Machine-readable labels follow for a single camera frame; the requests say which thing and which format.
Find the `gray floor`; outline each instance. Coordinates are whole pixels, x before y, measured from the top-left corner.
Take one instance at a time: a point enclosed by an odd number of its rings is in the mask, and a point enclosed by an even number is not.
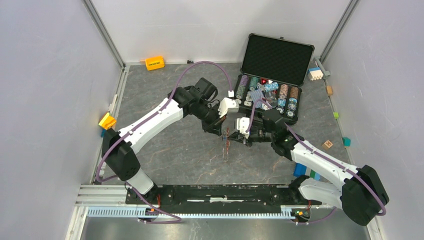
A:
[[[240,63],[220,64],[228,72],[233,86],[240,74]],[[147,71],[145,66],[131,66],[120,105],[117,128],[135,122],[155,108],[172,90],[187,64],[166,65]],[[218,99],[226,96],[228,82],[213,65],[195,66],[186,74],[180,86],[194,85],[204,77],[218,87]],[[330,100],[322,80],[306,79],[299,105],[299,120],[294,125],[297,133],[316,147],[330,140],[334,146],[327,153],[347,162],[348,156],[342,136],[333,117]],[[232,129],[235,114],[225,121]],[[224,142],[220,137],[202,131],[201,122],[194,116],[172,124],[150,140],[137,154],[142,169],[156,184],[282,184],[294,179],[295,164],[278,156],[269,143],[254,143],[246,147],[231,142],[227,163],[223,159]],[[109,168],[105,175],[112,174]],[[106,184],[120,185],[111,180]]]
[[[313,209],[320,219],[328,209]],[[134,218],[88,217],[82,240],[369,240],[367,229],[341,211],[324,222],[295,226],[284,219],[184,219],[178,224],[144,225]]]

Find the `black mounting plate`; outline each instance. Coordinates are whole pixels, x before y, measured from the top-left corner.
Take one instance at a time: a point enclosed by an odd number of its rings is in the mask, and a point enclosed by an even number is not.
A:
[[[160,209],[175,214],[281,213],[282,205],[308,205],[305,199],[294,199],[290,191],[289,185],[282,184],[158,185],[144,197],[156,205],[160,196]],[[144,204],[134,191],[128,193],[126,204]]]

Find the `poker chip case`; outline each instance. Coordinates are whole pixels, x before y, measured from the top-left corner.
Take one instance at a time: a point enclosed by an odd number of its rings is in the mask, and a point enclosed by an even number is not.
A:
[[[234,88],[234,99],[238,99],[239,112],[250,116],[255,107],[253,102],[261,97],[262,91],[262,99],[266,99],[267,103],[277,109],[288,124],[295,124],[298,121],[302,95],[300,86],[304,83],[314,50],[313,45],[251,33],[241,74]],[[257,85],[252,91],[256,81],[261,86]],[[257,105],[254,115],[260,119],[267,106]]]

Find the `yellow block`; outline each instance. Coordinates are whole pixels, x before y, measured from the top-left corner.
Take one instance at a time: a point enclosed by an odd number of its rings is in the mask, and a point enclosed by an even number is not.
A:
[[[98,125],[106,130],[110,129],[117,121],[109,112],[107,112],[100,120]]]
[[[165,67],[165,61],[163,56],[155,56],[147,58],[145,60],[146,68],[148,71],[160,69]]]

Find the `teal block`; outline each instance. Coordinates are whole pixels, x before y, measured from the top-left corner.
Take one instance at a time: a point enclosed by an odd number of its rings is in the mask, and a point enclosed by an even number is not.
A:
[[[351,140],[350,140],[350,138],[348,138],[347,136],[344,136],[342,139],[343,139],[343,145],[344,145],[345,147],[349,147],[349,146],[351,145]]]

